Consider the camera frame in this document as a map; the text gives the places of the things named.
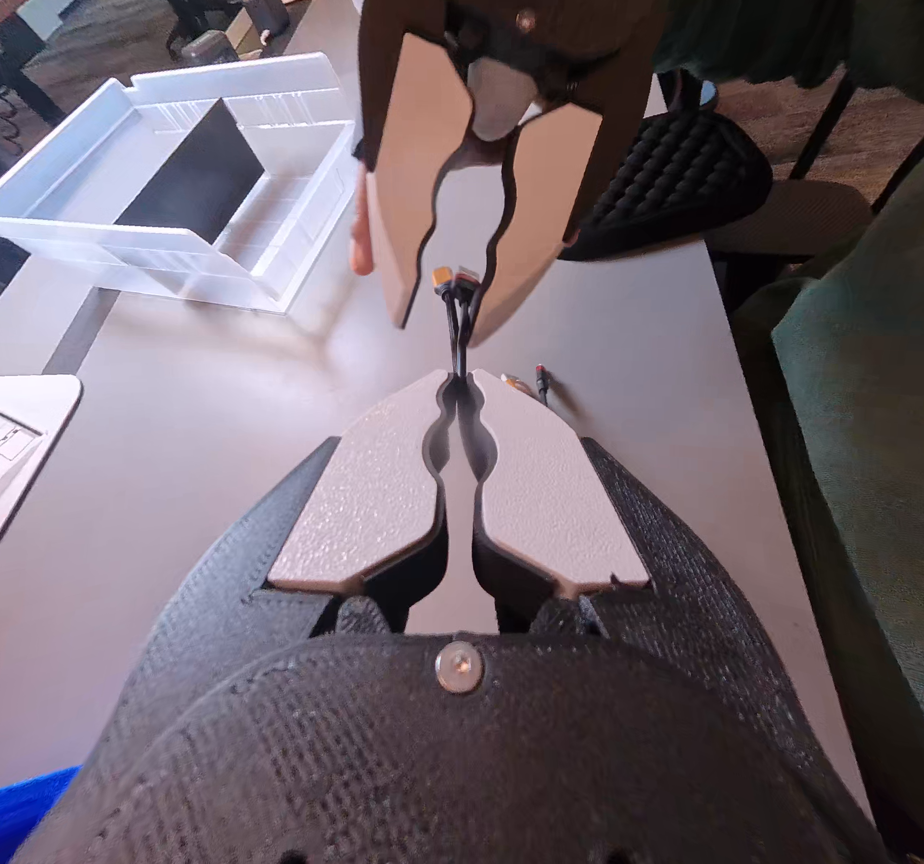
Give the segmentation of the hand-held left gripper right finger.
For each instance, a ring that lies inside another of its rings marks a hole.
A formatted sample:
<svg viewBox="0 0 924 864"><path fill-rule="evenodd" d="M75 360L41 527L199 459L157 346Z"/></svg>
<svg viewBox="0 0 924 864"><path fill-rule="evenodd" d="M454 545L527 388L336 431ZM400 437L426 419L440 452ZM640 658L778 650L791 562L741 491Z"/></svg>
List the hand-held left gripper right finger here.
<svg viewBox="0 0 924 864"><path fill-rule="evenodd" d="M479 480L487 543L568 599L646 586L649 572L577 433L500 378L481 369L470 377L493 443Z"/></svg>

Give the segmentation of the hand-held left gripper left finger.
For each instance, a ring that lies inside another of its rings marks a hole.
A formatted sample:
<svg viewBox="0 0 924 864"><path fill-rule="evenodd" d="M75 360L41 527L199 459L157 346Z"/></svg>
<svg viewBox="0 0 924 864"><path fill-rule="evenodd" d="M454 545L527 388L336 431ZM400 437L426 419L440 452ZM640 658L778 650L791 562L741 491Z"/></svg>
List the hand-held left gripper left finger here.
<svg viewBox="0 0 924 864"><path fill-rule="evenodd" d="M451 385L429 373L346 428L269 570L274 588L358 593L430 541L445 516Z"/></svg>

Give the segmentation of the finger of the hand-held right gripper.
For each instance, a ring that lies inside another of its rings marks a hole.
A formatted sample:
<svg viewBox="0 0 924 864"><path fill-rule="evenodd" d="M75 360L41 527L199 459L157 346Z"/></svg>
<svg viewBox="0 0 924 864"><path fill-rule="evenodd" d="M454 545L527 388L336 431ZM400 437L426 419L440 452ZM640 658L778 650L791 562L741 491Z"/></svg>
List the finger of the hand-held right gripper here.
<svg viewBox="0 0 924 864"><path fill-rule="evenodd" d="M557 258L602 117L567 103L515 130L502 164L502 221L469 345L477 348L516 313Z"/></svg>
<svg viewBox="0 0 924 864"><path fill-rule="evenodd" d="M436 224L435 195L466 139L474 102L445 48L402 39L375 166L366 175L372 256L392 324L406 327L421 257Z"/></svg>

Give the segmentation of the black usb cable orange plugs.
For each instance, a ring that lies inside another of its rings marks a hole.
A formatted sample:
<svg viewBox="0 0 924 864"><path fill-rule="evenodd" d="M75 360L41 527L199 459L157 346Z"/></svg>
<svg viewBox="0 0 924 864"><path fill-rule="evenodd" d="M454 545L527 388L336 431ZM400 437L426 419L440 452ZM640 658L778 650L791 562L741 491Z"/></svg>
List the black usb cable orange plugs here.
<svg viewBox="0 0 924 864"><path fill-rule="evenodd" d="M455 367L456 373L464 376L468 372L468 341L472 336L478 306L480 280L478 275L463 267L458 268L452 285L452 297L456 311Z"/></svg>
<svg viewBox="0 0 924 864"><path fill-rule="evenodd" d="M468 340L471 332L470 307L474 289L462 271L449 267L433 271L433 290L446 308L449 330L452 375L443 390L443 403L448 414L456 415L460 436L464 442L468 431Z"/></svg>

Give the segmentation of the clear plastic bin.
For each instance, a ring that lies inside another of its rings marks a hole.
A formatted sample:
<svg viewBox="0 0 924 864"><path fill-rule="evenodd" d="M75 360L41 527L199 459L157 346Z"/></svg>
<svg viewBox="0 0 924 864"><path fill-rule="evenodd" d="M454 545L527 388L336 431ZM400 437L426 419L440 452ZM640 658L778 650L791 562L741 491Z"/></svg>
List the clear plastic bin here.
<svg viewBox="0 0 924 864"><path fill-rule="evenodd" d="M116 225L220 98L264 174L214 245ZM354 118L321 52L110 79L2 177L2 236L99 287L285 314L352 198Z"/></svg>

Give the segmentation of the blue plastic bin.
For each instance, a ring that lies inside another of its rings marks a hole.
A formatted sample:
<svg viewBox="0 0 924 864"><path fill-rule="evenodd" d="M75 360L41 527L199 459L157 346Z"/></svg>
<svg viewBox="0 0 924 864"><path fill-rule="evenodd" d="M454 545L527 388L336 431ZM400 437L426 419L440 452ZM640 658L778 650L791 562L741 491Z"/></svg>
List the blue plastic bin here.
<svg viewBox="0 0 924 864"><path fill-rule="evenodd" d="M13 858L41 819L68 789L81 766L1 787L1 862Z"/></svg>

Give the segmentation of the person's right forearm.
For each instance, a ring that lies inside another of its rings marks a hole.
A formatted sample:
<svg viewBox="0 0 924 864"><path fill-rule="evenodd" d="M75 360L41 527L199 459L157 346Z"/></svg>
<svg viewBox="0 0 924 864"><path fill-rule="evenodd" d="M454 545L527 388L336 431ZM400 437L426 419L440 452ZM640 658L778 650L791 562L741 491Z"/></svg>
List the person's right forearm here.
<svg viewBox="0 0 924 864"><path fill-rule="evenodd" d="M923 102L923 0L666 0L657 73L712 82L791 78L814 88L843 66L863 89Z"/></svg>

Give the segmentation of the person's right hand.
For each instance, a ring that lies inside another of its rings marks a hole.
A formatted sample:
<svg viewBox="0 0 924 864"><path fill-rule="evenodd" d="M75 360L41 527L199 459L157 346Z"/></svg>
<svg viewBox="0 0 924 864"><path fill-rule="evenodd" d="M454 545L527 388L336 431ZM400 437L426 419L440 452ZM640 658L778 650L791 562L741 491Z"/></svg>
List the person's right hand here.
<svg viewBox="0 0 924 864"><path fill-rule="evenodd" d="M367 169L363 162L358 165L354 196L355 215L350 230L349 263L355 275L364 277L373 272L374 258L367 197Z"/></svg>

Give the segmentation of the small dark grey box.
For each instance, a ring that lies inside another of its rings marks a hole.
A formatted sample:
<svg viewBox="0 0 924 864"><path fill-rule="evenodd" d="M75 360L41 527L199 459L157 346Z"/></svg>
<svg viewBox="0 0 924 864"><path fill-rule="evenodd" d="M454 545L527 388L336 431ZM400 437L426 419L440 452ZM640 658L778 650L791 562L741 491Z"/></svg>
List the small dark grey box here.
<svg viewBox="0 0 924 864"><path fill-rule="evenodd" d="M290 25L290 18L282 0L240 0L251 25L260 39L274 39Z"/></svg>
<svg viewBox="0 0 924 864"><path fill-rule="evenodd" d="M186 66L202 67L237 62L239 55L224 31L209 29L181 48L180 60Z"/></svg>

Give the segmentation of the black divider panel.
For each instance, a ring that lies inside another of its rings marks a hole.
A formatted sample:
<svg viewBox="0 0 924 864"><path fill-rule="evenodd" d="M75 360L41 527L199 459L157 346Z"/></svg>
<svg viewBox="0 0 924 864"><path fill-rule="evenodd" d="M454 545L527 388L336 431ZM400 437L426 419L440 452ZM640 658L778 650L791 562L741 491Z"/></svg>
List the black divider panel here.
<svg viewBox="0 0 924 864"><path fill-rule="evenodd" d="M188 230L214 245L263 174L263 164L220 98L115 224Z"/></svg>

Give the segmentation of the white document stand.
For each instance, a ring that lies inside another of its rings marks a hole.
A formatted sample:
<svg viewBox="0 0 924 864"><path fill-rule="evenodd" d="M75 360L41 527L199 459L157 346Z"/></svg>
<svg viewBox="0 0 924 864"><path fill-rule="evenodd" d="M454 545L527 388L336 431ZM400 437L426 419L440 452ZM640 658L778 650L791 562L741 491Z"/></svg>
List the white document stand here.
<svg viewBox="0 0 924 864"><path fill-rule="evenodd" d="M1 378L1 415L43 432L21 463L2 472L1 532L5 533L68 426L83 386L70 374L8 375Z"/></svg>

